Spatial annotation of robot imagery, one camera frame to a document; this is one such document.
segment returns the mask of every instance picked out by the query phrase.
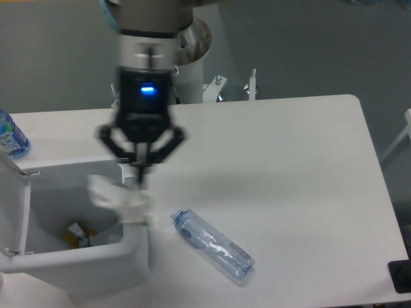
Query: table surface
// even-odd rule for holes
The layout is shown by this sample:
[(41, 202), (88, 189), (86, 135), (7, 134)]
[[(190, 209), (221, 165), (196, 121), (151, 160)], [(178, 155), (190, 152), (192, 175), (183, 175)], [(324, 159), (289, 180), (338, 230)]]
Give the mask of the table surface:
[[(189, 139), (148, 177), (155, 198), (147, 284), (69, 296), (4, 275), (2, 308), (333, 307), (409, 300), (387, 263), (406, 259), (359, 101), (350, 95), (175, 106)], [(112, 110), (15, 114), (22, 168), (110, 157), (93, 139)], [(239, 286), (173, 227), (193, 209), (256, 263)]]

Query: metal bracket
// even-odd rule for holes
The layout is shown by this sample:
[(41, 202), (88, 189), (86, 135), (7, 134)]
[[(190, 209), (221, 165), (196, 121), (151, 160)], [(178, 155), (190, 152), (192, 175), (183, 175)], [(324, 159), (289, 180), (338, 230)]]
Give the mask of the metal bracket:
[(380, 166), (382, 170), (387, 168), (411, 142), (411, 109), (405, 112), (405, 119), (407, 120), (407, 126), (381, 155)]
[(255, 101), (256, 100), (256, 95), (258, 93), (258, 87), (257, 87), (257, 79), (256, 79), (256, 73), (257, 70), (253, 69), (251, 72), (251, 77), (250, 77), (250, 83), (244, 85), (244, 93), (249, 96), (249, 101)]
[(113, 83), (111, 84), (111, 91), (113, 92), (113, 98), (115, 99), (113, 104), (111, 104), (111, 108), (116, 108), (120, 105), (120, 92), (116, 91)]
[(226, 83), (227, 79), (225, 77), (216, 76), (208, 86), (206, 85), (206, 89), (203, 91), (203, 103), (216, 103), (220, 101), (219, 96)]
[(33, 175), (40, 175), (40, 171), (36, 171), (36, 172), (27, 172), (27, 171), (23, 171), (23, 170), (17, 170), (17, 173), (19, 173), (22, 176), (33, 176)]
[(33, 255), (34, 252), (24, 252), (22, 253), (20, 250), (13, 250), (10, 248), (5, 248), (1, 250), (7, 257), (15, 257), (16, 255)]

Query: gray wall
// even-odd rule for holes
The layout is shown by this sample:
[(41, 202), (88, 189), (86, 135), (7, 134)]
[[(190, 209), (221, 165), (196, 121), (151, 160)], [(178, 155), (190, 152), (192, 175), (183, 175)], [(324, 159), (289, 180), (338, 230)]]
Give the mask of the gray wall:
[[(231, 0), (196, 10), (213, 31), (205, 81), (229, 79), (228, 100), (258, 70), (259, 98), (354, 94), (377, 153), (411, 108), (411, 12), (394, 0)], [(10, 112), (103, 108), (116, 37), (97, 0), (0, 3), (0, 106)], [(411, 208), (411, 150), (385, 172), (398, 213)]]

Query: plastic water bottle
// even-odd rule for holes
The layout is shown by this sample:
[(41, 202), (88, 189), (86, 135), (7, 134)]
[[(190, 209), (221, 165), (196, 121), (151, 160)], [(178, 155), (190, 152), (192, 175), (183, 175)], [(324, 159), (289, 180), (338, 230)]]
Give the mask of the plastic water bottle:
[(12, 117), (0, 109), (0, 149), (12, 158), (21, 158), (30, 150), (30, 142)]
[(195, 248), (203, 250), (235, 279), (241, 280), (254, 265), (248, 253), (219, 233), (192, 210), (171, 213), (175, 228)]

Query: white bin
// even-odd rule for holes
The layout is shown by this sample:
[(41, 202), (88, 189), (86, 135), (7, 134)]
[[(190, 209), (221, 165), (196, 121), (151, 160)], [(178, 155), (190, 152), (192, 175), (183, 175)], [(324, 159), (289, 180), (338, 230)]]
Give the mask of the white bin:
[(123, 225), (119, 243), (71, 249), (63, 240), (76, 221), (102, 232), (116, 223), (92, 205), (86, 176), (124, 180), (113, 161), (20, 170), (0, 153), (0, 271), (27, 273), (70, 293), (104, 291), (147, 281), (148, 230)]

